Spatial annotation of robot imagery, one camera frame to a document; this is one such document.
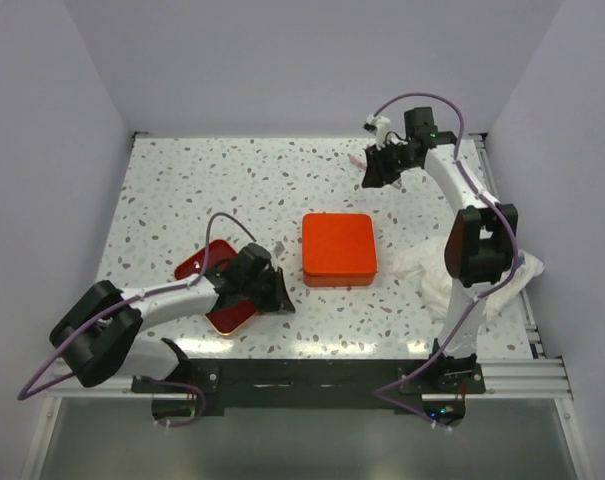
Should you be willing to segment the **orange box lid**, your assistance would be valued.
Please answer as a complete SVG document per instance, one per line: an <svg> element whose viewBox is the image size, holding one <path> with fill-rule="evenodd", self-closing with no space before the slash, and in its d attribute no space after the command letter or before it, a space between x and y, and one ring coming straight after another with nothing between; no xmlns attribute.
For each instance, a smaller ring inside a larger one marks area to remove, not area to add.
<svg viewBox="0 0 605 480"><path fill-rule="evenodd" d="M303 274L377 274L373 222L363 213L307 213L302 219Z"/></svg>

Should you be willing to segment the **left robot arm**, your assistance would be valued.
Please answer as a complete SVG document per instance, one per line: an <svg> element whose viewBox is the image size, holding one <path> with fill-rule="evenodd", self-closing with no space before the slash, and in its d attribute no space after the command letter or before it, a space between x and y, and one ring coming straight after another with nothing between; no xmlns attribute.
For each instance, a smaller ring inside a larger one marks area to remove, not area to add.
<svg viewBox="0 0 605 480"><path fill-rule="evenodd" d="M146 376L167 392L189 380L186 354L169 340L141 331L192 315L222 334L256 313L292 313L278 260L284 247L249 243L229 259L206 260L205 270L164 286L118 289L95 283L53 328L51 344L86 388L113 376Z"/></svg>

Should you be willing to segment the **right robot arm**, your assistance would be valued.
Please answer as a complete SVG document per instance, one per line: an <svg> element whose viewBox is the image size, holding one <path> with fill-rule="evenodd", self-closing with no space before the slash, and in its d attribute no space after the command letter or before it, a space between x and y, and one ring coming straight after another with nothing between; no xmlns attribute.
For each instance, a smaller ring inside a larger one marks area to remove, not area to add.
<svg viewBox="0 0 605 480"><path fill-rule="evenodd" d="M366 118L364 128L374 134L375 143L365 150L361 185L382 188L420 168L436 182L455 215L443 253L452 280L445 321L429 358L403 379L423 378L434 390L448 393L464 375L473 374L488 297L515 274L518 211L486 191L466 166L463 134L439 130L431 108L407 111L404 123L406 137L397 140L388 118L380 113Z"/></svg>

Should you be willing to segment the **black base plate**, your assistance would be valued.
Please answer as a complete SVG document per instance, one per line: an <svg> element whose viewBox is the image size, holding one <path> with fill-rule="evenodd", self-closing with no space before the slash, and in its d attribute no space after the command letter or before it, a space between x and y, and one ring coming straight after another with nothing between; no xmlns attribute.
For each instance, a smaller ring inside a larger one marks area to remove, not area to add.
<svg viewBox="0 0 605 480"><path fill-rule="evenodd" d="M164 384L135 377L131 390L151 394L155 419L231 408L392 409L420 411L453 425L464 418L467 394L486 391L474 360L439 358L428 369L419 360L193 359Z"/></svg>

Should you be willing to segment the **orange compartment cookie box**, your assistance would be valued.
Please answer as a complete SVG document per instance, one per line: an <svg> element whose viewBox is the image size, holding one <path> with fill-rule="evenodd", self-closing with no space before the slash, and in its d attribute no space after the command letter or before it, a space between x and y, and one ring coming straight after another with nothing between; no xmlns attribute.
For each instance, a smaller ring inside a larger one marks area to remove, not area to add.
<svg viewBox="0 0 605 480"><path fill-rule="evenodd" d="M368 287L375 279L376 273L331 273L326 275L312 275L307 272L303 274L306 286L312 288L347 288Z"/></svg>

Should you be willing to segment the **white crumpled plastic bag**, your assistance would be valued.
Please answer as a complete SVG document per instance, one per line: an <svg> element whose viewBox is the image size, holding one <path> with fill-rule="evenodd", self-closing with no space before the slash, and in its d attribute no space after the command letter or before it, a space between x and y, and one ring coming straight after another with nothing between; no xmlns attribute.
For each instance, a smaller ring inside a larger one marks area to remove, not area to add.
<svg viewBox="0 0 605 480"><path fill-rule="evenodd" d="M452 279L444 262L446 241L444 236L429 238L402 251L393 262L393 273L398 279L419 278L423 303L434 320L445 319L451 298ZM514 278L488 297L484 323L496 321L527 284L543 272L544 265L537 257L520 250Z"/></svg>

